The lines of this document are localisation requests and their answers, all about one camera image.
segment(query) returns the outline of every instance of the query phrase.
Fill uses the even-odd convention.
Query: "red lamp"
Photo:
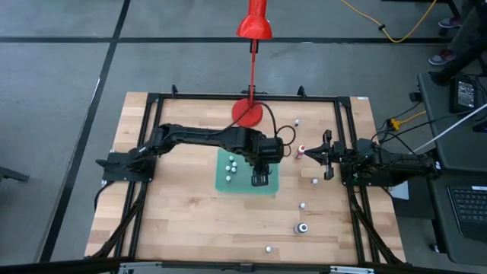
[[[252,40],[252,65],[250,69],[249,97],[239,100],[231,110],[232,119],[240,126],[252,127],[259,124],[262,119],[263,109],[253,99],[254,84],[253,75],[256,64],[257,40],[272,39],[271,25],[266,19],[267,0],[250,0],[249,14],[242,20],[237,29],[239,37]]]

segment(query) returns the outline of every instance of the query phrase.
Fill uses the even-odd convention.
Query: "red lamp base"
[[[240,99],[234,104],[234,107],[232,107],[231,109],[231,117],[234,122],[237,121],[238,118],[240,118],[245,113],[245,111],[249,108],[249,105],[250,101],[247,98]],[[262,115],[262,105],[253,104],[253,106],[250,107],[250,110],[237,121],[237,124],[239,126],[248,128],[257,126],[262,119]]]

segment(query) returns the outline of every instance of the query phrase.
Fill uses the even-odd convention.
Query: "keyboard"
[[[487,242],[487,186],[449,186],[448,192],[462,235]]]

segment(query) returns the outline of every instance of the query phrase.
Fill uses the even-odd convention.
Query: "yellow cable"
[[[426,113],[426,110],[425,111],[422,111],[422,112],[420,112],[418,114],[415,114],[415,115],[411,116],[410,118],[405,119],[404,121],[399,121],[399,124],[402,125],[404,123],[407,123],[407,122],[411,121],[412,119],[415,119],[416,117],[421,116],[421,115],[423,115],[425,113]]]
[[[373,21],[375,24],[377,24],[379,27],[380,27],[380,26],[382,26],[382,24],[381,24],[379,21],[377,21],[377,20],[373,19],[372,17],[370,17],[370,16],[366,15],[365,13],[360,12],[358,9],[354,8],[352,5],[350,5],[349,3],[347,3],[345,0],[340,0],[340,1],[342,1],[342,3],[343,3],[343,4],[348,5],[348,7],[349,7],[349,8],[351,8],[352,10],[354,10],[356,13],[360,14],[361,16],[363,16],[363,17],[365,17],[365,18],[367,18],[367,19],[369,19],[369,20],[372,20],[372,21]],[[410,32],[409,32],[407,35],[405,35],[405,36],[404,36],[404,38],[399,39],[399,40],[394,40],[394,39],[393,39],[393,38],[392,38],[392,37],[391,37],[391,36],[388,34],[388,32],[387,32],[387,30],[386,30],[386,28],[385,28],[385,27],[382,29],[382,31],[383,31],[383,32],[386,34],[387,38],[389,38],[389,40],[390,40],[391,42],[393,42],[393,43],[401,43],[401,42],[403,42],[404,40],[408,39],[408,38],[409,38],[409,36],[411,36],[411,34],[412,34],[413,32],[415,32],[415,31],[416,31],[416,29],[417,29],[417,28],[419,27],[419,25],[420,25],[420,24],[423,22],[423,20],[426,18],[426,16],[428,16],[428,14],[430,13],[430,11],[431,11],[431,9],[433,8],[434,4],[436,4],[436,1],[437,1],[437,0],[434,0],[434,1],[431,3],[431,5],[429,6],[428,10],[425,12],[425,14],[423,15],[423,17],[422,17],[422,18],[421,18],[421,19],[418,21],[418,23],[417,23],[417,24],[416,24],[416,25],[413,27],[413,29],[412,29],[412,30],[411,30],[411,31],[410,31]]]

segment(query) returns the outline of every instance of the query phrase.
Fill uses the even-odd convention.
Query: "white stick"
[[[462,120],[454,123],[451,127],[445,129],[442,133],[438,134],[438,136],[434,137],[433,139],[431,139],[430,141],[426,142],[424,145],[420,146],[419,148],[415,149],[414,152],[417,152],[418,150],[420,150],[421,148],[424,148],[426,145],[429,145],[431,144],[432,142],[438,140],[439,138],[441,138],[443,135],[447,134],[449,131],[451,131],[452,129],[454,129],[456,126],[460,125],[463,121],[465,121],[466,119],[469,119],[471,116],[474,116],[476,115],[480,110],[483,110],[485,107],[487,107],[487,104],[481,106],[480,108],[476,109],[474,112],[472,112],[471,114],[465,116]]]

